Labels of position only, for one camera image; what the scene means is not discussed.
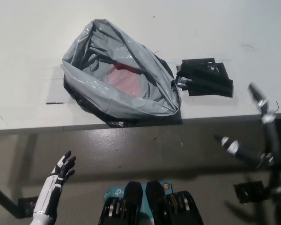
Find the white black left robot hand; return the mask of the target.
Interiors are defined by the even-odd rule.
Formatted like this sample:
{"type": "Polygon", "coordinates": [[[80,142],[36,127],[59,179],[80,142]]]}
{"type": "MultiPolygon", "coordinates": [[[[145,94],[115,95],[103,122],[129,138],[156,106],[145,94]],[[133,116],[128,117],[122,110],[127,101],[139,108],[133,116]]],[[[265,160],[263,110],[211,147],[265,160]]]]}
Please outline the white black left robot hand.
{"type": "Polygon", "coordinates": [[[34,213],[45,214],[51,218],[56,216],[62,188],[68,178],[75,173],[73,167],[76,157],[72,157],[71,154],[71,151],[68,151],[63,155],[46,178],[38,196],[34,213]]]}

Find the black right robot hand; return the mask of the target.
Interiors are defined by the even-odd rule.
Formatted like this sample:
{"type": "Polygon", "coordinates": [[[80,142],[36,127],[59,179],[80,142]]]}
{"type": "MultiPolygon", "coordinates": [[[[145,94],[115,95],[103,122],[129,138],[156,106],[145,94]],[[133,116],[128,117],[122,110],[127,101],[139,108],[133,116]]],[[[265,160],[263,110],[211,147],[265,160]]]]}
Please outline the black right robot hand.
{"type": "Polygon", "coordinates": [[[249,84],[248,90],[260,111],[260,121],[265,131],[268,150],[258,152],[227,136],[215,135],[214,138],[232,156],[257,167],[267,166],[271,171],[270,192],[272,194],[281,194],[281,142],[276,128],[275,112],[269,110],[267,98],[254,83],[249,84]]]}

